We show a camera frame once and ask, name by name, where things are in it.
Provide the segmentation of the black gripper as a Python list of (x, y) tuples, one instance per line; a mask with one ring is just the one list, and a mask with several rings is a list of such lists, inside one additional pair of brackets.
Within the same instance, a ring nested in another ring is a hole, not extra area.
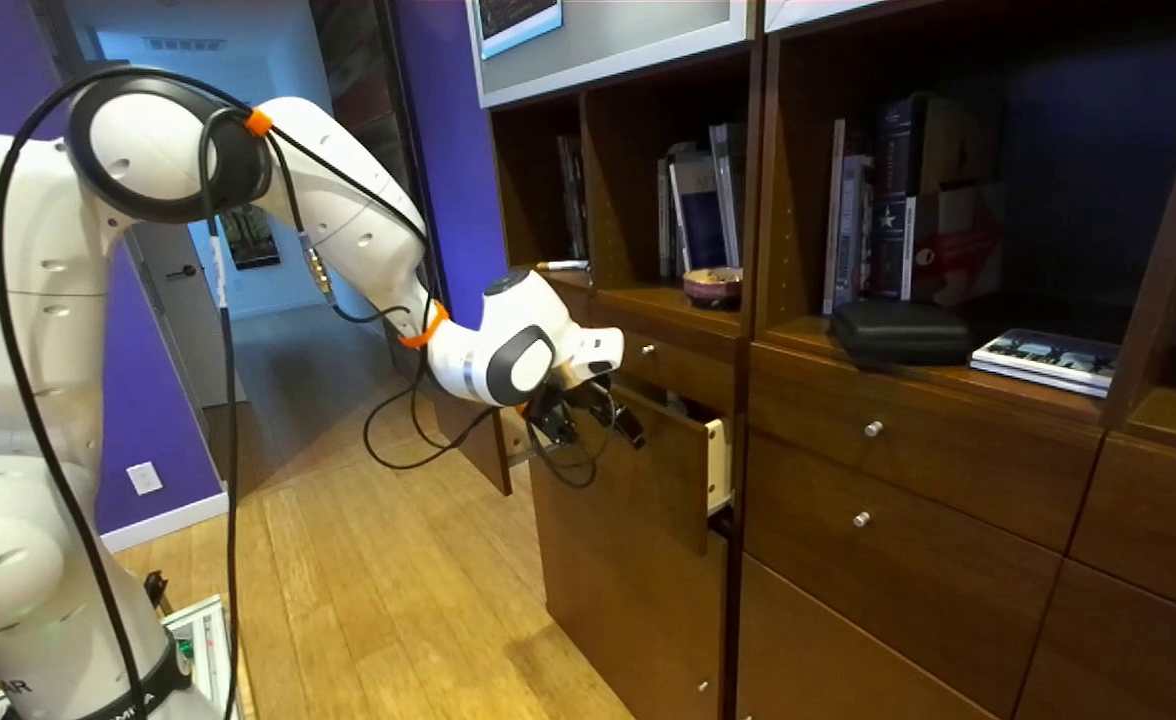
[(599, 427), (621, 431), (632, 448), (642, 443), (642, 424), (632, 408), (617, 408), (602, 386), (578, 386), (572, 391), (541, 388), (525, 403), (525, 420), (541, 431), (547, 448), (569, 448), (576, 441), (576, 411), (589, 411)]

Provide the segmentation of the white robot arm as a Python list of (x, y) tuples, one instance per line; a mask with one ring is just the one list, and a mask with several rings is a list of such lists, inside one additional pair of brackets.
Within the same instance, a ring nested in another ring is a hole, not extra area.
[(414, 199), (304, 98), (127, 67), (50, 103), (65, 123), (0, 131), (0, 694), (13, 720), (223, 720), (102, 547), (211, 514), (199, 403), (226, 353), (207, 279), (158, 271), (195, 223), (252, 209), (294, 228), (445, 391), (526, 420), (617, 374), (625, 335), (576, 325), (535, 271), (457, 325), (419, 271)]

